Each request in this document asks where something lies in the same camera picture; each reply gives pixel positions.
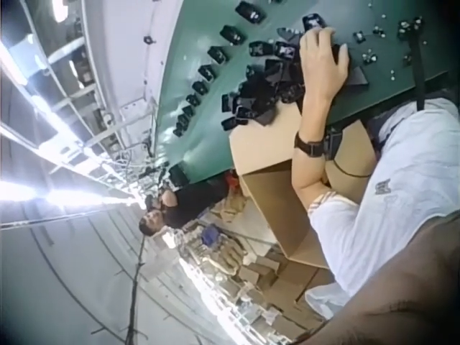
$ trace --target hand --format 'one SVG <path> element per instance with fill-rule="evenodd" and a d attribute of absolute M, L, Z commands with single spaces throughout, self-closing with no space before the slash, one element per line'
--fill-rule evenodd
<path fill-rule="evenodd" d="M 332 102 L 348 77 L 348 47 L 340 47 L 336 63 L 331 49 L 333 33 L 330 27 L 315 28 L 308 30 L 300 40 L 305 99 L 312 102 Z"/>

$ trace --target green workbench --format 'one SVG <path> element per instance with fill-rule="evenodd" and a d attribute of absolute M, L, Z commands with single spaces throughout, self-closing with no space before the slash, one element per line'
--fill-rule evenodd
<path fill-rule="evenodd" d="M 318 13 L 326 23 L 336 28 L 336 42 L 347 42 L 354 64 L 362 64 L 362 54 L 372 50 L 377 54 L 375 64 L 363 67 L 369 88 L 353 95 L 339 95 L 331 110 L 329 122 L 343 120 L 374 104 L 392 98 L 413 87 L 411 68 L 403 67 L 403 56 L 409 52 L 407 43 L 396 38 L 397 23 L 422 16 L 425 32 L 422 41 L 426 78 L 451 70 L 458 58 L 451 51 L 450 35 L 431 0 L 284 0 L 268 4 L 268 0 L 253 1 L 266 14 L 260 25 L 246 22 L 234 8 L 239 1 L 184 0 L 175 28 L 162 84 L 157 123 L 157 150 L 166 153 L 171 165 L 179 163 L 194 182 L 215 175 L 233 166 L 228 132 L 221 121 L 221 95 L 236 90 L 244 80 L 247 65 L 261 63 L 249 56 L 248 44 L 255 40 L 280 40 L 278 27 L 303 29 L 301 18 Z M 225 25 L 234 25 L 247 36 L 242 46 L 231 47 L 220 35 Z M 375 25 L 383 28 L 385 38 L 372 34 Z M 353 32 L 362 31 L 367 41 L 358 45 Z M 171 136 L 185 97 L 192 93 L 191 84 L 200 80 L 198 67 L 211 62 L 206 52 L 212 45 L 225 46 L 231 57 L 225 65 L 214 64 L 217 79 L 208 85 L 209 93 L 201 97 L 189 128 L 181 138 Z"/>

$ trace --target white ceiling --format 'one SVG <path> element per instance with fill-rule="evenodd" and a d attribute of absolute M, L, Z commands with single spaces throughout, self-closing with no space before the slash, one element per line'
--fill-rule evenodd
<path fill-rule="evenodd" d="M 82 2 L 107 110 L 116 119 L 121 119 L 119 109 L 122 106 L 143 97 L 158 100 L 183 0 Z M 143 42 L 146 35 L 156 43 L 146 45 Z"/>

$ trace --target white sleeve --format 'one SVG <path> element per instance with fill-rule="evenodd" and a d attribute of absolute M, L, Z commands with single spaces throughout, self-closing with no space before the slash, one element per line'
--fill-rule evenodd
<path fill-rule="evenodd" d="M 336 277 L 344 258 L 348 255 L 350 239 L 354 238 L 354 224 L 358 214 L 358 205 L 334 192 L 329 197 L 320 196 L 308 210 L 311 227 L 318 235 L 324 257 Z"/>

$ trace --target man in black shirt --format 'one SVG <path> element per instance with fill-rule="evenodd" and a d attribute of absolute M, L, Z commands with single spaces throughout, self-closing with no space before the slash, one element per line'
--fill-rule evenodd
<path fill-rule="evenodd" d="M 207 208 L 229 194 L 229 174 L 219 174 L 208 180 L 187 185 L 173 192 L 166 190 L 159 205 L 152 203 L 139 222 L 139 230 L 146 236 L 159 232 L 163 226 L 180 229 L 196 219 Z"/>

